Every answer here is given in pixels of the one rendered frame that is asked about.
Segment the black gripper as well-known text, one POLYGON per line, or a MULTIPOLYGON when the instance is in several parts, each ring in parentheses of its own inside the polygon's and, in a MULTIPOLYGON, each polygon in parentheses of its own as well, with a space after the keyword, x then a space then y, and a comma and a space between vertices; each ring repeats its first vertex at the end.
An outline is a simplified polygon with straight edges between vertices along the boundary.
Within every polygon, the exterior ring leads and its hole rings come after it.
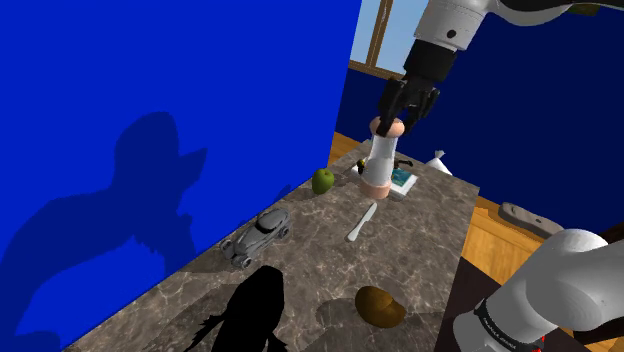
POLYGON ((390 78, 386 82, 378 103, 380 124, 377 134, 387 136, 394 119, 409 103, 411 91, 423 90, 406 107, 404 133, 408 134, 419 120, 425 118, 440 95, 435 85, 446 79, 456 58, 457 53, 453 50, 416 39, 404 63, 404 78, 390 78))

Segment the white wooden pepper mill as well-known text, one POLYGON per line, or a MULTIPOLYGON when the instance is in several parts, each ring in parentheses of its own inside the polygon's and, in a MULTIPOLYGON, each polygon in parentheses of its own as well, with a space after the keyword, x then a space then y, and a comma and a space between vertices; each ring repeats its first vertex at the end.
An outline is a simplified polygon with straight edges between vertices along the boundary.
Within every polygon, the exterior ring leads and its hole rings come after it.
POLYGON ((389 131, 385 136, 382 136, 377 133, 380 124, 381 119, 379 117, 370 123, 371 150, 360 181, 362 193, 373 199, 384 199, 390 192, 397 141, 405 131, 403 122, 395 118, 389 131))

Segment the white crumpled bag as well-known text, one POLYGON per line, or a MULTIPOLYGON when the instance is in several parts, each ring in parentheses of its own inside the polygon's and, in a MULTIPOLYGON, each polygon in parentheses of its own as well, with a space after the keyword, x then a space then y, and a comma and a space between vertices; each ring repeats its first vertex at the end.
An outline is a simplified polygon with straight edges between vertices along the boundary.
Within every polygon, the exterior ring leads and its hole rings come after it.
POLYGON ((443 150, 436 150, 434 152, 434 157, 429 160, 426 165, 430 166, 436 170, 439 170, 445 174, 452 175, 450 170, 446 167, 446 165, 442 162, 441 158, 445 155, 443 150))

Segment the white book with teal cover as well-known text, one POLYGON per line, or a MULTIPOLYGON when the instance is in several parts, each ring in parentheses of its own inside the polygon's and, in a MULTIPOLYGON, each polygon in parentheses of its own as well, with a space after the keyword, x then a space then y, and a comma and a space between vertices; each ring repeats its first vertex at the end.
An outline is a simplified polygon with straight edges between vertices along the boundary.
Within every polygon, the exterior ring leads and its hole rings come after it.
POLYGON ((394 169, 391 175, 391 189, 389 195, 403 199, 416 184, 418 177, 401 168, 394 169))

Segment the wooden framed window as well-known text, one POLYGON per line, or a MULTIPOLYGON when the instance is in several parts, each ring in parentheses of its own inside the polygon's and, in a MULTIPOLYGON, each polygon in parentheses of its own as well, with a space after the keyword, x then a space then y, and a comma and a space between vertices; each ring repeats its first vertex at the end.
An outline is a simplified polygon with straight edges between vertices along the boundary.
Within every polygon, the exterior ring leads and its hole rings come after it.
POLYGON ((349 68, 401 78, 428 0, 362 0, 349 68))

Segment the green apple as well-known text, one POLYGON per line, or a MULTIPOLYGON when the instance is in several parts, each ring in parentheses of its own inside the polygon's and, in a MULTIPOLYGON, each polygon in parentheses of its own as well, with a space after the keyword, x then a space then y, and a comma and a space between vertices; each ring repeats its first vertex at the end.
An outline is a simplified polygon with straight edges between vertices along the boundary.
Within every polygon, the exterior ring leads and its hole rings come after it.
POLYGON ((317 195, 326 193, 333 187, 334 180, 334 174, 328 168, 318 169, 311 179, 313 192, 317 195))

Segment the white knife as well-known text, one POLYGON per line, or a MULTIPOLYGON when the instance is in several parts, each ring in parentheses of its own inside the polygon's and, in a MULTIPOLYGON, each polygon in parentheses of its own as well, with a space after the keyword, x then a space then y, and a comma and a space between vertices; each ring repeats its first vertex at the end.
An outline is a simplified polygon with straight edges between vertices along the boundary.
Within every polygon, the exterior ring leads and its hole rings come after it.
POLYGON ((358 235, 360 230, 362 229, 362 227, 364 226, 364 224, 366 222, 368 222, 373 215, 375 214, 376 210, 377 210, 377 203, 373 202, 369 208, 366 210, 366 212, 362 215, 362 217, 360 218, 360 220, 356 223, 356 225, 353 227, 353 229, 346 235, 345 240, 347 242, 354 242, 358 235))

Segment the grey flat oval object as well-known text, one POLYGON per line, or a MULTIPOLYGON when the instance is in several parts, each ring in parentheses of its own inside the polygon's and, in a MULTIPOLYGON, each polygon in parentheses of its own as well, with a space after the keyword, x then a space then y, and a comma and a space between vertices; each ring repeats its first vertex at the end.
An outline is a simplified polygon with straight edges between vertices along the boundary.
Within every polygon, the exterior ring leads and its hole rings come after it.
POLYGON ((528 230, 543 239, 548 239, 563 230, 556 222, 509 202, 501 204, 498 215, 512 225, 528 230))

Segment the grey toy car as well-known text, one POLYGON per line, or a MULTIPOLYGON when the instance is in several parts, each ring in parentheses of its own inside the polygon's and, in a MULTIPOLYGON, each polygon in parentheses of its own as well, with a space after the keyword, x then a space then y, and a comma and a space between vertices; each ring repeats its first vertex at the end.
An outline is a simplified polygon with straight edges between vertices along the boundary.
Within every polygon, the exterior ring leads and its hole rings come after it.
POLYGON ((286 237, 291 227, 291 215, 287 209, 272 209, 258 216, 234 239, 222 240, 219 249, 233 266, 246 269, 275 239, 286 237))

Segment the black figure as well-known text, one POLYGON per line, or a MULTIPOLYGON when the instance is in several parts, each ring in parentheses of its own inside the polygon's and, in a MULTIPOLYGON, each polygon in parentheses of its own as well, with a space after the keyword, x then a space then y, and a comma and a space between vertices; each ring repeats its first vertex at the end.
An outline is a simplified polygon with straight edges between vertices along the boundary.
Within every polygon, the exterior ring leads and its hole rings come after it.
POLYGON ((219 323, 211 352, 288 352, 287 344, 274 333, 284 305, 282 272, 263 265, 238 285, 222 314, 201 323, 184 352, 196 347, 219 323))

